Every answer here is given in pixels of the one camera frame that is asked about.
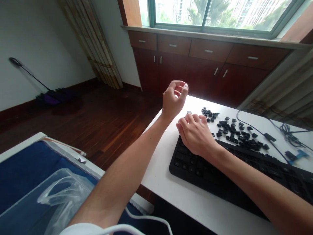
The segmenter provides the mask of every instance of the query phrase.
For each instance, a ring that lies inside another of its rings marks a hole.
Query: cabinet door
[[[238,107],[270,71],[225,64],[215,84],[214,102]]]
[[[159,96],[157,52],[139,48],[133,48],[133,51],[142,91]]]
[[[188,94],[204,100],[213,98],[215,82],[223,68],[222,62],[188,58],[185,82],[189,85]]]
[[[188,56],[159,52],[160,93],[163,94],[172,80],[185,81]]]

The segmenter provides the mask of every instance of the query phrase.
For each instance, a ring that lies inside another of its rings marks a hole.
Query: white cord
[[[164,223],[167,226],[167,228],[169,229],[170,235],[173,235],[172,230],[171,230],[171,226],[165,219],[162,219],[162,218],[159,218],[159,217],[155,217],[155,216],[151,216],[151,215],[133,215],[132,213],[130,213],[130,211],[128,210],[127,206],[125,207],[125,211],[129,215],[129,217],[133,218],[133,219],[151,219],[151,220],[156,220],[158,222]]]
[[[162,218],[159,218],[159,217],[155,217],[155,216],[151,216],[151,215],[133,215],[128,210],[127,207],[125,207],[125,210],[126,210],[126,212],[127,212],[127,214],[129,215],[130,218],[133,218],[133,219],[151,219],[151,220],[156,220],[156,221],[159,221],[159,222],[162,222],[162,223],[166,224],[166,226],[169,229],[170,235],[173,235],[171,227],[170,227],[170,224],[165,219],[162,219]],[[111,226],[111,227],[106,228],[103,231],[101,231],[100,233],[97,233],[95,235],[107,235],[107,234],[118,232],[118,231],[128,232],[128,233],[130,233],[132,235],[145,235],[142,232],[140,232],[138,229],[134,228],[131,225],[127,225],[127,224],[120,224],[120,225]]]

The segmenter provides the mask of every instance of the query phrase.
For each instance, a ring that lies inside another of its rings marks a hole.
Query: drawer
[[[290,52],[287,49],[235,44],[227,63],[272,70]]]
[[[188,55],[191,38],[158,34],[158,50],[178,55]]]
[[[132,47],[138,47],[148,50],[157,50],[157,35],[153,33],[144,33],[137,31],[128,31],[130,44]]]
[[[192,39],[189,56],[225,62],[233,45],[229,42]]]

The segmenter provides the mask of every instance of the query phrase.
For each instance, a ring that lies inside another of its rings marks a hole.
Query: window
[[[272,39],[304,1],[139,0],[139,3],[143,25]]]

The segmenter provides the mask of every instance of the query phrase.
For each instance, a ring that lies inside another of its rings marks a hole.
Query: hand
[[[182,110],[187,94],[187,83],[171,81],[169,87],[163,93],[163,109],[161,116],[170,122],[173,121]]]
[[[193,154],[203,157],[208,162],[212,161],[212,157],[215,157],[219,150],[223,150],[213,138],[203,115],[187,114],[185,118],[179,119],[176,127],[184,145]]]

